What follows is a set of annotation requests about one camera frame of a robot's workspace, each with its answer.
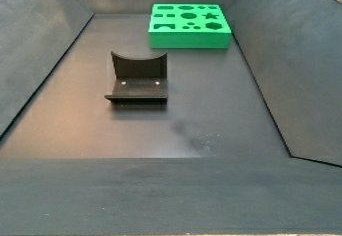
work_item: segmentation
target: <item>circle-shaped cutout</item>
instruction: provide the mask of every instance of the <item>circle-shaped cutout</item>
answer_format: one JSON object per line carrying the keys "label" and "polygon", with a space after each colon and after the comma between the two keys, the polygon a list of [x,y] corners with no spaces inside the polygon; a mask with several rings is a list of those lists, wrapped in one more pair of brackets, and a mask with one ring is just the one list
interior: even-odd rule
{"label": "circle-shaped cutout", "polygon": [[194,13],[184,13],[181,16],[186,19],[196,19],[198,17]]}
{"label": "circle-shaped cutout", "polygon": [[194,7],[193,6],[181,6],[180,9],[192,10],[192,9],[194,9]]}

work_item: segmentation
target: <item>black holder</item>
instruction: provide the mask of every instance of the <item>black holder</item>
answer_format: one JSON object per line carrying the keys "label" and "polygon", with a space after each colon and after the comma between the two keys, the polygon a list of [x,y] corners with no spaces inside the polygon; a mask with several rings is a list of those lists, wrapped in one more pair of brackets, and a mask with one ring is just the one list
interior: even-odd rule
{"label": "black holder", "polygon": [[117,80],[113,94],[105,97],[113,102],[166,102],[168,53],[151,59],[133,59],[114,52],[111,54]]}

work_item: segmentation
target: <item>bin floor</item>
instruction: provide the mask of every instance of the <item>bin floor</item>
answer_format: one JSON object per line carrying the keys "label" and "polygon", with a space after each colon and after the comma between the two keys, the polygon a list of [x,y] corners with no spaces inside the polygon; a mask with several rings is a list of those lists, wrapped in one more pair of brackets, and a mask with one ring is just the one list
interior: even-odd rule
{"label": "bin floor", "polygon": [[166,109],[105,99],[147,27],[93,20],[3,139],[0,234],[341,234],[342,170],[289,158],[236,42],[169,50]]}
{"label": "bin floor", "polygon": [[[149,47],[149,16],[98,16],[0,147],[0,158],[288,155],[238,45]],[[169,52],[169,104],[114,106],[111,51]]]}

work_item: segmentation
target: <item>green foam block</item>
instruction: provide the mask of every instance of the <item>green foam block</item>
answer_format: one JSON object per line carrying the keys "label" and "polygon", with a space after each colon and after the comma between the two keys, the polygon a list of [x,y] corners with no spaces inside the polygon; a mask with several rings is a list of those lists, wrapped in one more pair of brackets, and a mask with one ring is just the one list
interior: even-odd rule
{"label": "green foam block", "polygon": [[151,48],[229,48],[232,29],[218,5],[156,4]]}

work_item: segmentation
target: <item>star-shaped cutout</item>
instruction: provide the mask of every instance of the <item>star-shaped cutout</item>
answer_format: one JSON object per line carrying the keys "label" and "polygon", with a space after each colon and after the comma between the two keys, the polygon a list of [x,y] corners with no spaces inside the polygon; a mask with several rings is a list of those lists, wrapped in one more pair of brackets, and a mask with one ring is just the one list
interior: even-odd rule
{"label": "star-shaped cutout", "polygon": [[206,15],[204,15],[206,17],[206,19],[218,19],[218,15],[214,15],[212,13],[208,13]]}

